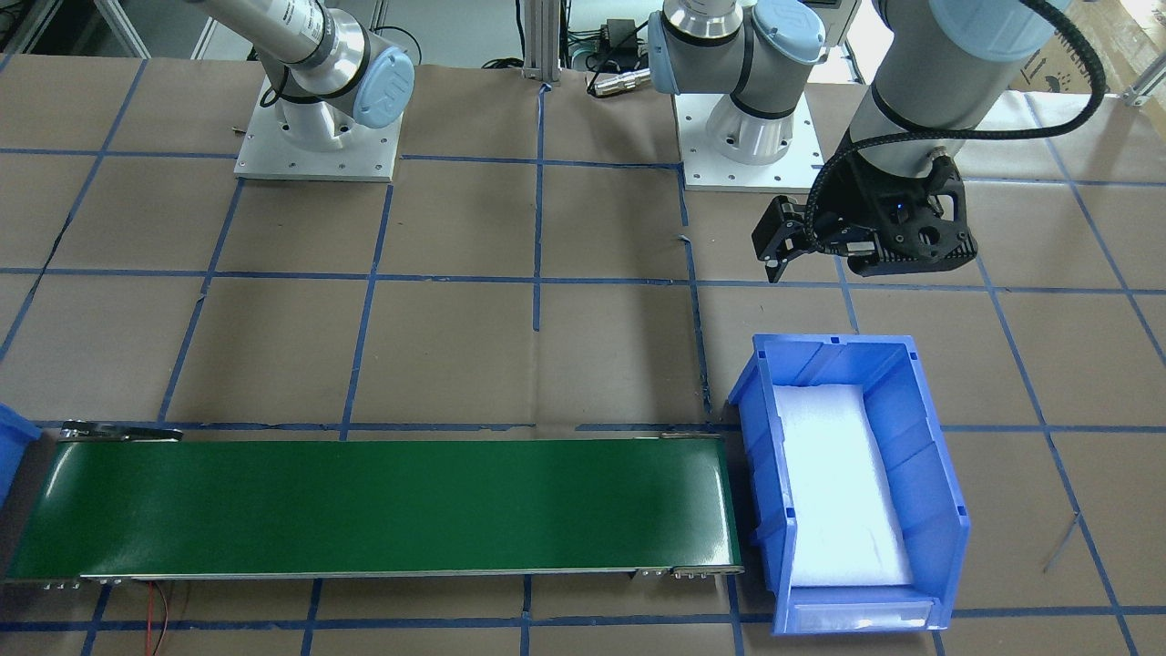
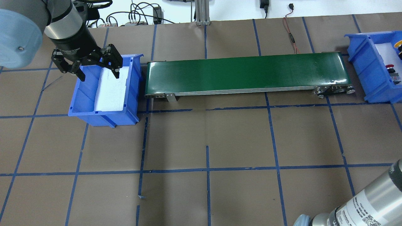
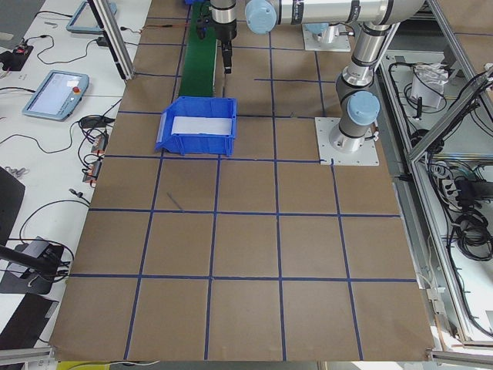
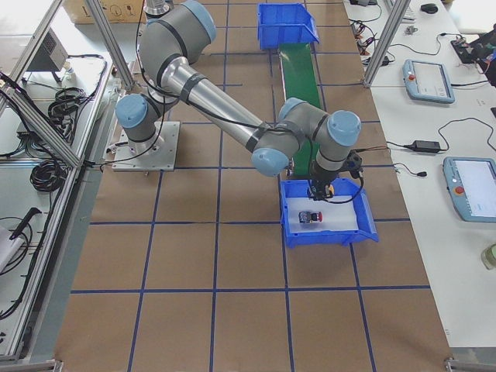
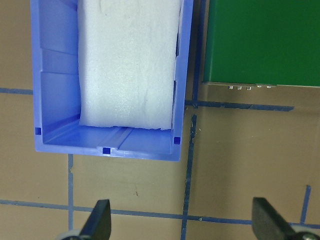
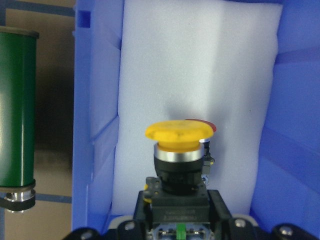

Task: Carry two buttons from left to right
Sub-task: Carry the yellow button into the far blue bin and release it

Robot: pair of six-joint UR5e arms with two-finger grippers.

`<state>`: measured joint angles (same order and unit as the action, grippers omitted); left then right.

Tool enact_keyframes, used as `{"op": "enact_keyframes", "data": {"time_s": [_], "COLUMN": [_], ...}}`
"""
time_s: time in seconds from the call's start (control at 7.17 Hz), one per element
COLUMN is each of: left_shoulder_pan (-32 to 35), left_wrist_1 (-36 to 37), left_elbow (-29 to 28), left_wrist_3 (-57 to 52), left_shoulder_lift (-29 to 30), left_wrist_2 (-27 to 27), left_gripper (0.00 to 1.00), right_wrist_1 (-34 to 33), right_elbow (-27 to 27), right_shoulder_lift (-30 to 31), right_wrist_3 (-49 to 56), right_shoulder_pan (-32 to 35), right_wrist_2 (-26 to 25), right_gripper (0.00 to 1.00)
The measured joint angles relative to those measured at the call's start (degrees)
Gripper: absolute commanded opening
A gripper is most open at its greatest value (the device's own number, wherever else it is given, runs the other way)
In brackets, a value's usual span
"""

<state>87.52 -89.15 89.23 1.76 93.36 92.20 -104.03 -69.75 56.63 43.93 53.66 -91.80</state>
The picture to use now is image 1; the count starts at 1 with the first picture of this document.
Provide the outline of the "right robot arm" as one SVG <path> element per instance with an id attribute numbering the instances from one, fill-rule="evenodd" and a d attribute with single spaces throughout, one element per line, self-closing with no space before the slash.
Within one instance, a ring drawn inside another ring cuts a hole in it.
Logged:
<path id="1" fill-rule="evenodd" d="M 395 158 L 415 83 L 412 56 L 321 1 L 196 1 L 201 12 L 254 45 L 268 87 L 257 103 L 243 155 L 302 151 Z"/>

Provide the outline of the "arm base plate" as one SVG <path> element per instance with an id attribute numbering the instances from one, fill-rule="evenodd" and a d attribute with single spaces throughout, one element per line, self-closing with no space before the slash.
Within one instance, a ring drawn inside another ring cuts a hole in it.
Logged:
<path id="1" fill-rule="evenodd" d="M 689 190 L 805 193 L 824 165 L 805 97 L 791 115 L 745 115 L 729 96 L 674 98 Z"/>
<path id="2" fill-rule="evenodd" d="M 403 117 L 384 128 L 354 124 L 328 104 L 257 107 L 234 174 L 266 181 L 392 181 Z"/>

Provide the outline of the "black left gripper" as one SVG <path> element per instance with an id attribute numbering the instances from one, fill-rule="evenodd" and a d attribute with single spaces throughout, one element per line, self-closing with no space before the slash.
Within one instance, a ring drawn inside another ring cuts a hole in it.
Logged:
<path id="1" fill-rule="evenodd" d="M 829 251 L 841 251 L 849 264 L 887 264 L 885 195 L 890 175 L 871 163 L 837 163 L 819 174 L 815 228 Z M 770 283 L 782 278 L 791 261 L 817 253 L 805 232 L 805 199 L 777 195 L 752 230 L 757 261 Z"/>

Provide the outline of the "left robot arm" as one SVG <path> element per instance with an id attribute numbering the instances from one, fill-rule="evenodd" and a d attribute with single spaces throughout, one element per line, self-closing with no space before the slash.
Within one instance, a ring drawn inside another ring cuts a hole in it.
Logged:
<path id="1" fill-rule="evenodd" d="M 892 43 L 807 199 L 770 202 L 751 240 L 770 282 L 796 258 L 843 258 L 861 277 L 951 271 L 977 258 L 956 154 L 968 141 L 1056 137 L 1100 110 L 1107 75 L 1063 1 L 880 1 Z M 792 124 L 826 28 L 800 1 L 666 1 L 649 14 L 649 75 L 661 93 L 719 96 L 717 149 L 750 163 L 747 132 Z M 1026 59 L 1054 35 L 1079 55 L 1089 98 L 1044 128 L 983 129 L 979 121 Z"/>

